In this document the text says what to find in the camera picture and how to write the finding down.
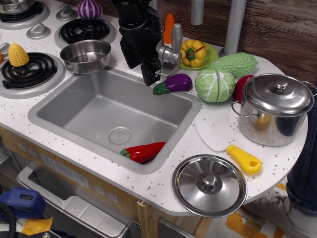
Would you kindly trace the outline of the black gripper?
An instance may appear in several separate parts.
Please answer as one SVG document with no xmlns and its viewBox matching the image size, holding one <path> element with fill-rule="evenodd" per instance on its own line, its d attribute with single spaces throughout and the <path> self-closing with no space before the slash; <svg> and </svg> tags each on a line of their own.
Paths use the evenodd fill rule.
<svg viewBox="0 0 317 238">
<path fill-rule="evenodd" d="M 152 63 L 158 57 L 156 46 L 161 41 L 159 15 L 152 8 L 119 7 L 121 49 L 130 68 L 141 65 L 146 86 L 160 81 L 161 63 Z"/>
</svg>

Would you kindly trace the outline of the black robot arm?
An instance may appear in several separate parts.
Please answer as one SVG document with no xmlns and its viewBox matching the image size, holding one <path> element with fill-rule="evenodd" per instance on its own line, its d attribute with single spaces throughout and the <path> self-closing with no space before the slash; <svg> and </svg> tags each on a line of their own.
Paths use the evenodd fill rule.
<svg viewBox="0 0 317 238">
<path fill-rule="evenodd" d="M 149 0 L 113 0 L 119 15 L 121 50 L 128 66 L 141 66 L 145 85 L 160 80 L 161 62 L 157 45 L 162 41 L 162 18 Z"/>
</svg>

